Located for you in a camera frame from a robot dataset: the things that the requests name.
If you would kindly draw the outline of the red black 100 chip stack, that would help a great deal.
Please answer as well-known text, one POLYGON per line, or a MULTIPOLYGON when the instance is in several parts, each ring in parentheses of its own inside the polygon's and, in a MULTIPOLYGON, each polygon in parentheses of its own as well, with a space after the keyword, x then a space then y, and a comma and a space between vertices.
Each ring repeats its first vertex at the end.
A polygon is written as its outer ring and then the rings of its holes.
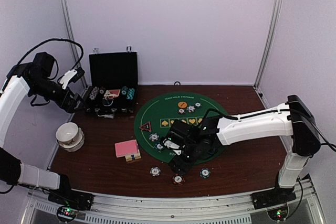
POLYGON ((173 184, 175 185, 182 185, 185 182, 185 179, 182 175, 175 174, 175 176, 172 178, 173 184))

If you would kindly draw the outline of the blue green 50 chip stack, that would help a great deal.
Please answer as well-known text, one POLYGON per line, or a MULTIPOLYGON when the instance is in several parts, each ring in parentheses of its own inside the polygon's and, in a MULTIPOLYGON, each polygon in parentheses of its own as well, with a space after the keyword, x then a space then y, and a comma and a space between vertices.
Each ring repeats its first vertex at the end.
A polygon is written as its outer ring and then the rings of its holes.
POLYGON ((202 168, 200 170, 200 177, 203 179, 209 178, 211 175, 211 171, 208 168, 202 168))

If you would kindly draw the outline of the blue white 10 chip stack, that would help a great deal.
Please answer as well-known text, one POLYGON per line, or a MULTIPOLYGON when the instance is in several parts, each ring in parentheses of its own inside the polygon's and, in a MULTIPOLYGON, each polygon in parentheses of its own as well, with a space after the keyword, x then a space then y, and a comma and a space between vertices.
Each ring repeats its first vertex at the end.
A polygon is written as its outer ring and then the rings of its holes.
POLYGON ((161 174, 161 170, 159 167, 152 167, 150 169, 150 174, 153 176, 153 177, 156 177, 156 176, 159 176, 161 174))

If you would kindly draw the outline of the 10 chips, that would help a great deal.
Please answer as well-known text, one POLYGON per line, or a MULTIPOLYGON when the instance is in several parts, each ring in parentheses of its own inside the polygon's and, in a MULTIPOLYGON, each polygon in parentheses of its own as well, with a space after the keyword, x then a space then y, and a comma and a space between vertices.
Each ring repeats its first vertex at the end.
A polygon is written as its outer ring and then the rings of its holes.
POLYGON ((195 106, 193 105, 189 105, 187 108, 186 108, 187 112, 188 113, 193 113, 195 111, 195 106))
POLYGON ((159 141, 160 140, 160 135, 157 134, 157 133, 152 133, 149 136, 149 140, 152 141, 152 142, 159 141))

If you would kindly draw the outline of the orange dealer button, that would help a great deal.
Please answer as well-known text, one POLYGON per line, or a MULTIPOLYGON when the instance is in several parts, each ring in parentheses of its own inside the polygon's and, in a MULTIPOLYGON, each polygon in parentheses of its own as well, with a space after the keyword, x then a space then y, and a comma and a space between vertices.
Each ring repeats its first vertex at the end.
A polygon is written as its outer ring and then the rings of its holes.
POLYGON ((180 108, 180 109, 185 109, 186 107, 187 107, 187 103, 186 102, 179 102, 178 103, 178 107, 180 108))

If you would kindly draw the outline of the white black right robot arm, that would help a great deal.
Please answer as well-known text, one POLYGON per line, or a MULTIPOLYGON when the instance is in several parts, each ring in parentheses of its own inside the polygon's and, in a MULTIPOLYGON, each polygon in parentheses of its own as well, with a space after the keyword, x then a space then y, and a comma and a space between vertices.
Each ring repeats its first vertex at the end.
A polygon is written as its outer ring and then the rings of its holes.
POLYGON ((224 115, 208 109, 197 125, 175 120, 160 143, 176 152, 169 162, 171 170, 185 175, 211 149, 270 136, 292 139, 292 148, 276 176, 275 187, 267 191, 271 202, 279 204, 292 194, 308 159, 322 145, 335 150, 335 145, 318 129, 313 114, 297 95, 288 96, 287 102, 276 107, 246 114, 224 115))

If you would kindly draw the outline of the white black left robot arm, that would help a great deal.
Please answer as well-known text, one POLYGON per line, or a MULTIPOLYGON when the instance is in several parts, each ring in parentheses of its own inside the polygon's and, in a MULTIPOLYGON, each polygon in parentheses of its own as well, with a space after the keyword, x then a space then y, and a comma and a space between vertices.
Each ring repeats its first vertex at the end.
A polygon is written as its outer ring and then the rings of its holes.
POLYGON ((1 181, 9 185, 9 189, 1 194, 8 194, 17 185, 55 190, 54 194, 64 205, 71 205, 76 197, 75 192, 65 175, 59 175, 33 165, 23 163, 4 149, 6 135, 10 124, 25 97, 31 97, 31 106, 37 106, 38 96, 45 99, 43 105, 54 102, 60 109, 73 114, 84 104, 81 95, 74 93, 69 84, 77 82, 84 70, 75 64, 58 81, 51 76, 57 60, 46 52, 37 53, 31 62, 25 58, 42 45, 53 42, 49 38, 29 49, 11 68, 1 87, 1 181))

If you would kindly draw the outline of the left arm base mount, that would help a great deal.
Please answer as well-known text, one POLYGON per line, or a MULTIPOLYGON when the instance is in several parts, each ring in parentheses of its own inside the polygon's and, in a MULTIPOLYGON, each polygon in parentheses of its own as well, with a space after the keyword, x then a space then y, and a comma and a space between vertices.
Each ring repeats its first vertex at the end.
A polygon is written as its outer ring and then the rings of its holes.
POLYGON ((49 192, 49 201, 77 210, 90 210, 94 200, 93 194, 75 190, 61 192, 60 190, 48 189, 47 191, 49 192))

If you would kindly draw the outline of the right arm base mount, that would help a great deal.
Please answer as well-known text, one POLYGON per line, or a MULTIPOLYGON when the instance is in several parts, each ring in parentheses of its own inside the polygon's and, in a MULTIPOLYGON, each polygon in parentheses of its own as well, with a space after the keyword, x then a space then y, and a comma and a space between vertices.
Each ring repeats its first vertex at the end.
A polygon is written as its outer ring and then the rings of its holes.
POLYGON ((296 194, 293 191, 294 187, 282 188, 276 185, 273 189, 252 193, 254 209, 268 208, 295 200, 296 194))

